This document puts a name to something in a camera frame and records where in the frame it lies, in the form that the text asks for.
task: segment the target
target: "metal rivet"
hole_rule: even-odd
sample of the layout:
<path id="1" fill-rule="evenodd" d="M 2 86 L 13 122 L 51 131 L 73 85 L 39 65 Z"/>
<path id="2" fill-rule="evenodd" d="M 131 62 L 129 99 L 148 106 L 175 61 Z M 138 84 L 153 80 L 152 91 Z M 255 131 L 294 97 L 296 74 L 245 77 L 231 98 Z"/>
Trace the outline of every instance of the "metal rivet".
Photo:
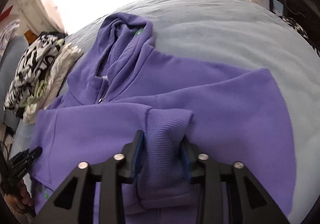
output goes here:
<path id="1" fill-rule="evenodd" d="M 199 154 L 198 155 L 198 158 L 200 160 L 208 160 L 209 159 L 209 156 L 207 154 Z"/>
<path id="2" fill-rule="evenodd" d="M 124 154 L 115 154 L 113 156 L 114 160 L 120 161 L 124 159 Z"/>
<path id="3" fill-rule="evenodd" d="M 79 163 L 78 164 L 78 167 L 80 168 L 80 169 L 85 169 L 85 168 L 87 168 L 88 167 L 88 163 L 87 162 L 81 162 L 81 163 Z"/>
<path id="4" fill-rule="evenodd" d="M 241 162 L 235 162 L 233 166 L 238 169 L 244 168 L 244 164 Z"/>

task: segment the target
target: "purple fabric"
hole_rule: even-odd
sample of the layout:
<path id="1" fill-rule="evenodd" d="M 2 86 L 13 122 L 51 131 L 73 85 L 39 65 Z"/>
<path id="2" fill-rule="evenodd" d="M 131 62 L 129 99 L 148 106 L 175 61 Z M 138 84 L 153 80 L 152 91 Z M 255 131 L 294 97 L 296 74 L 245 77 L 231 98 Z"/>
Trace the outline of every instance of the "purple fabric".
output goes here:
<path id="1" fill-rule="evenodd" d="M 103 162 L 141 129 L 147 157 L 136 185 L 123 186 L 127 222 L 195 223 L 198 190 L 183 179 L 177 160 L 186 135 L 220 162 L 244 162 L 290 213 L 292 128 L 270 72 L 176 58 L 152 44 L 147 19 L 106 18 L 91 51 L 68 76 L 69 91 L 39 112 L 30 148 L 41 146 L 43 153 L 32 178 L 55 190 L 79 162 Z M 34 196 L 39 211 L 46 200 Z"/>

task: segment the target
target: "green tag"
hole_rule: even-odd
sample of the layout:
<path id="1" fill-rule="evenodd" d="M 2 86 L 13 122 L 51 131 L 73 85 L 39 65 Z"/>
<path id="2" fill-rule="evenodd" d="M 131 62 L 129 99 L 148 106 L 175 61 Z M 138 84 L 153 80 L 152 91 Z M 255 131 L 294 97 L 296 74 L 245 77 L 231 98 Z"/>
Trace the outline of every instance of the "green tag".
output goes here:
<path id="1" fill-rule="evenodd" d="M 140 28 L 135 34 L 134 36 L 137 36 L 138 34 L 140 34 L 143 31 L 143 28 Z"/>

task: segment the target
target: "cable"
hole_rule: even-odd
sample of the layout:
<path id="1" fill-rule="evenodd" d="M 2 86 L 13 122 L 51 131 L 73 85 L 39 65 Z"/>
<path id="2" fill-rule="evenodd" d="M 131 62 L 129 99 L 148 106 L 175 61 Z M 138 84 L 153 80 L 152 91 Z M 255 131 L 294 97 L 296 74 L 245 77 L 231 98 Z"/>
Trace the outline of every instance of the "cable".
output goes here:
<path id="1" fill-rule="evenodd" d="M 5 145 L 5 143 L 3 141 L 0 141 L 0 143 L 2 143 L 5 147 L 5 149 L 7 150 L 7 161 L 9 160 L 9 151 L 8 151 L 8 148 L 7 146 Z"/>

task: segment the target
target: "bed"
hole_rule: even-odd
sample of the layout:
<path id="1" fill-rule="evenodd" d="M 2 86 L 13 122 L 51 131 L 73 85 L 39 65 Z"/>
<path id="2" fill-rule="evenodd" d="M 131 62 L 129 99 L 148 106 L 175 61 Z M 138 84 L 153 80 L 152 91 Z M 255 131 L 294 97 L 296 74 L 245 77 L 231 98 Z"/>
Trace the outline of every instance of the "bed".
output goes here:
<path id="1" fill-rule="evenodd" d="M 277 16 L 248 0 L 139 0 L 118 11 L 148 17 L 158 51 L 271 71 L 294 133 L 297 178 L 288 219 L 301 223 L 320 194 L 320 58 L 312 47 Z M 66 38 L 84 51 L 75 67 L 91 49 L 104 18 Z M 67 89 L 65 82 L 60 94 Z M 28 148 L 33 127 L 20 121 L 11 155 Z"/>

